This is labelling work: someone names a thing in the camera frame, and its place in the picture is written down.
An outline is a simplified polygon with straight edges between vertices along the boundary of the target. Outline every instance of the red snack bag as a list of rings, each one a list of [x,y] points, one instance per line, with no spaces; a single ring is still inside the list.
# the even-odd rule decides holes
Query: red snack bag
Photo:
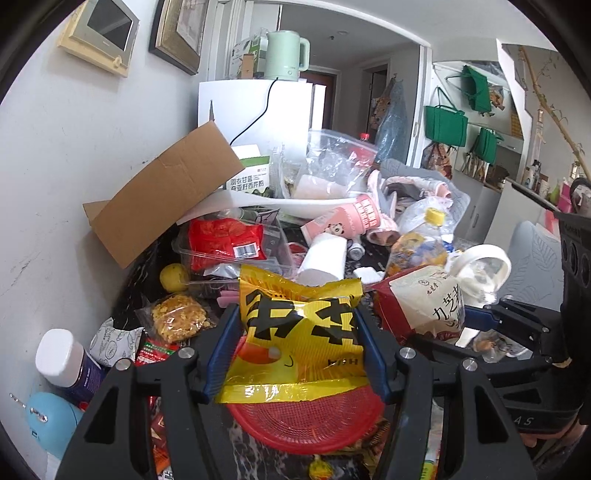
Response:
[[[191,220],[189,245],[194,252],[215,258],[193,257],[194,271],[211,267],[225,258],[238,260],[266,260],[262,250],[262,224],[247,225],[234,218],[219,220]]]
[[[374,310],[382,328],[404,344],[413,333],[448,341],[464,324],[462,291],[455,277],[441,267],[409,268],[373,286]]]
[[[166,360],[180,347],[174,343],[166,345],[164,342],[160,342],[153,338],[146,338],[144,346],[139,349],[138,356],[135,358],[135,366],[140,367],[141,365],[154,364]],[[154,402],[157,397],[149,397],[148,405],[150,410],[154,408]]]

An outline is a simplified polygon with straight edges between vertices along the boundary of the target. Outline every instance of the doorway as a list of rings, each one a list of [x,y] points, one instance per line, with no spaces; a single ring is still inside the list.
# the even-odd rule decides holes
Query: doorway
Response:
[[[300,78],[306,79],[313,85],[324,85],[324,112],[322,114],[322,128],[332,129],[333,112],[335,111],[336,75],[306,70],[300,72]]]
[[[365,99],[367,108],[363,110],[363,125],[365,132],[369,134],[369,141],[375,142],[375,137],[378,133],[376,128],[373,128],[370,122],[371,115],[374,112],[378,99],[382,96],[388,82],[388,66],[381,65],[363,71],[363,84],[367,85],[368,93]]]

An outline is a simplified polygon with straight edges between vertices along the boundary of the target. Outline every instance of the green tote bag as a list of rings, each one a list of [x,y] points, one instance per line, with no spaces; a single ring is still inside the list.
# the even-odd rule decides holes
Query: green tote bag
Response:
[[[451,106],[441,104],[440,94]],[[458,110],[441,88],[437,87],[439,105],[425,107],[425,136],[434,142],[453,147],[466,145],[468,118]]]
[[[491,94],[489,93],[487,78],[468,65],[464,65],[460,75],[449,76],[446,80],[458,77],[463,80],[462,86],[466,89],[460,88],[460,90],[468,98],[470,108],[480,113],[490,112],[492,110]]]
[[[496,160],[496,142],[502,140],[492,130],[481,128],[472,151],[485,162],[494,165]]]

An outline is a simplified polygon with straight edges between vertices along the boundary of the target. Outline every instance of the cardboard flap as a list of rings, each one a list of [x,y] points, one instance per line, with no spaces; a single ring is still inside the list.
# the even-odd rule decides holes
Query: cardboard flap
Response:
[[[242,170],[216,125],[208,122],[152,160],[110,202],[87,203],[85,212],[125,268],[186,211]]]
[[[88,223],[92,225],[92,220],[100,213],[100,211],[109,203],[109,200],[101,200],[100,202],[83,203],[84,213],[88,218]]]

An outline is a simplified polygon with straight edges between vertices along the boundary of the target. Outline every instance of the white bottle cap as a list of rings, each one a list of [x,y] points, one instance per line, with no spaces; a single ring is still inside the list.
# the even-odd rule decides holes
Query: white bottle cap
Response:
[[[69,330],[48,330],[37,347],[35,366],[58,387],[71,387],[78,380],[84,348]]]

